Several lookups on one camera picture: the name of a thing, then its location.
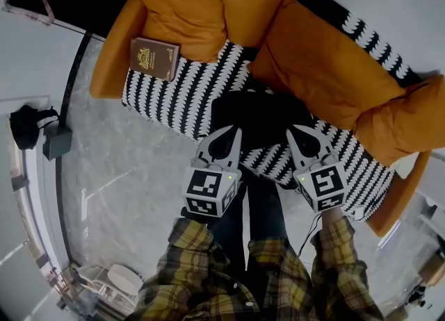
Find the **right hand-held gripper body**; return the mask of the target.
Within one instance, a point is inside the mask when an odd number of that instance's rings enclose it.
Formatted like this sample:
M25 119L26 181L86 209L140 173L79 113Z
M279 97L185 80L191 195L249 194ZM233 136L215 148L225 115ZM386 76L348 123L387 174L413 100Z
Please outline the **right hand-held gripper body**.
M333 154L325 156L305 170L295 171L298 189L314 212L340 207L346 200L346 171Z

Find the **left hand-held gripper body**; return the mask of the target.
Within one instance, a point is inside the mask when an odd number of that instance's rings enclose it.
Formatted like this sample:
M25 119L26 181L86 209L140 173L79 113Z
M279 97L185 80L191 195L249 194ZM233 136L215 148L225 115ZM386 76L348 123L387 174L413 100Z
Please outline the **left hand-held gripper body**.
M239 169L193 158L184 176L185 209L205 217L222 217L238 193L241 177Z

